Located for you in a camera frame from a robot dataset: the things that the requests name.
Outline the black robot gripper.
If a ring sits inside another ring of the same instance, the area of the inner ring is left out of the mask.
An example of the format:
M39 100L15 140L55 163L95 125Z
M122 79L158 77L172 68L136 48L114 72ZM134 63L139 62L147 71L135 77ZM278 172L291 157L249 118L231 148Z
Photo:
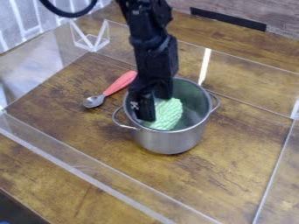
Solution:
M130 107L139 120L155 121L155 97L170 100L179 70L178 40L170 35L156 49L135 51L138 76L128 89Z

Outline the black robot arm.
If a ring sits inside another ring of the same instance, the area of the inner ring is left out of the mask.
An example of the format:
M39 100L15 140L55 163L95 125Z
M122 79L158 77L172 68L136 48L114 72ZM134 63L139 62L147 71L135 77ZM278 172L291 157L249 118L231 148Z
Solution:
M154 122L155 97L174 95L174 76L179 71L178 39L167 31L172 7L166 0L116 0L130 27L138 75L128 89L136 118Z

